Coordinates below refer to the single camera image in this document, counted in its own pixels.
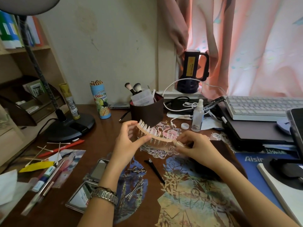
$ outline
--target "hand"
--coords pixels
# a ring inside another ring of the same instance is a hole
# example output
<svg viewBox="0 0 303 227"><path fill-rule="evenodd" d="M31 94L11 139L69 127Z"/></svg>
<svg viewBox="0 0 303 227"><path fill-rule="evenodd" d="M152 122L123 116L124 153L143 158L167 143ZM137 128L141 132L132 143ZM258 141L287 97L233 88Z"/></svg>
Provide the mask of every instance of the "hand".
<svg viewBox="0 0 303 227"><path fill-rule="evenodd" d="M225 161L225 158L218 152L206 135L185 131L177 137L177 141L183 144L193 141L193 148L176 147L176 151L193 158L213 171L216 171L216 168Z"/></svg>
<svg viewBox="0 0 303 227"><path fill-rule="evenodd" d="M110 162L115 164L121 171L131 161L137 149L152 138L151 135L146 135L132 142L130 138L133 136L137 124L138 122L133 120L124 122L120 134L116 138L116 145Z"/></svg>

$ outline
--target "wristwatch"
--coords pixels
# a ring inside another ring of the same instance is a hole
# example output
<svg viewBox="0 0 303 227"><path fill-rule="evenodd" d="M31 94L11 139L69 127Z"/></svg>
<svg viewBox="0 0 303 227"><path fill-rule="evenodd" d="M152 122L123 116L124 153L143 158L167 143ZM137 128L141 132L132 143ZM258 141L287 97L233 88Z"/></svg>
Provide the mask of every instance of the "wristwatch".
<svg viewBox="0 0 303 227"><path fill-rule="evenodd" d="M114 205L118 204L118 197L112 192L106 191L104 188L97 187L94 189L93 193L91 194L91 198L92 197L103 198L113 203Z"/></svg>

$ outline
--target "window sill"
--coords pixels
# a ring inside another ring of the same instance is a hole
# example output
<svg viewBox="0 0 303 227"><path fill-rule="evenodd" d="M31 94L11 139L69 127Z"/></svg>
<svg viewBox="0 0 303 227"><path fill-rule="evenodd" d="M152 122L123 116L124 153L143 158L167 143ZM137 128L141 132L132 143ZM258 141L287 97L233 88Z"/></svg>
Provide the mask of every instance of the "window sill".
<svg viewBox="0 0 303 227"><path fill-rule="evenodd" d="M163 91L157 91L157 93L159 95L162 95L163 94ZM172 91L166 91L165 92L165 95L164 95L164 98L165 99L174 99L176 97L179 97L179 96L188 96L190 99L206 99L204 95L202 95L199 91L196 92L196 93L193 93L193 94L184 94L184 93L181 93L175 89L173 89Z"/></svg>

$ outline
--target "keyboard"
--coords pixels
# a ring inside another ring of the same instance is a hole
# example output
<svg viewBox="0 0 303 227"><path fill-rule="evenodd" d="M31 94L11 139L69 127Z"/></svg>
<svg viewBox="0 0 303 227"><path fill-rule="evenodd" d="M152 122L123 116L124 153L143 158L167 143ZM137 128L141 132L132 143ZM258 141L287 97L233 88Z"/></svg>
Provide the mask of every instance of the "keyboard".
<svg viewBox="0 0 303 227"><path fill-rule="evenodd" d="M303 98L225 96L224 103L233 120L277 121L287 109L303 107Z"/></svg>

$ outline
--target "white lid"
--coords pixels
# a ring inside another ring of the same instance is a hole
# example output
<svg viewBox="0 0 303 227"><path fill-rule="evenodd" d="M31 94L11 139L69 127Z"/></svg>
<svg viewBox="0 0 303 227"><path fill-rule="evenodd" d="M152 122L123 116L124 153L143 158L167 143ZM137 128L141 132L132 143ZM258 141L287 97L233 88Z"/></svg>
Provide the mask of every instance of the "white lid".
<svg viewBox="0 0 303 227"><path fill-rule="evenodd" d="M203 99L199 99L198 105L196 110L202 111L203 110Z"/></svg>
<svg viewBox="0 0 303 227"><path fill-rule="evenodd" d="M184 122L181 124L181 128L187 130L189 128L189 124Z"/></svg>

